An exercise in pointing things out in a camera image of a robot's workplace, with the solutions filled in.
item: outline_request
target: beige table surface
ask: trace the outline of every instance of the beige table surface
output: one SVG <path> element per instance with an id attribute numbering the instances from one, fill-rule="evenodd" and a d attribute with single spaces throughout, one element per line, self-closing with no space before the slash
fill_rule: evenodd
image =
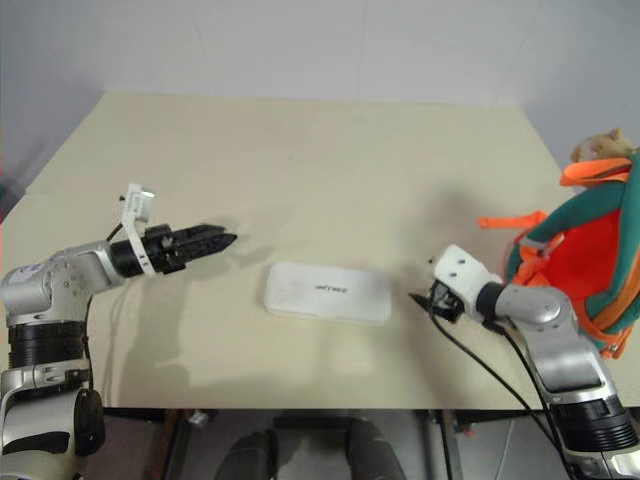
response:
<path id="1" fill-rule="evenodd" d="M 452 242 L 499 269 L 515 232 L 475 217 L 551 209 L 571 194 L 558 176 L 519 109 L 107 94 L 4 222 L 2 268 L 104 238 L 137 181 L 158 195 L 151 224 L 212 222 L 240 239 L 94 299 L 107 405 L 518 408 L 406 294 Z M 389 273 L 392 318 L 268 314 L 266 273 L 284 260 Z M 468 319 L 452 331 L 537 404 L 505 342 Z M 632 340 L 610 363 L 630 405 L 639 358 Z"/>

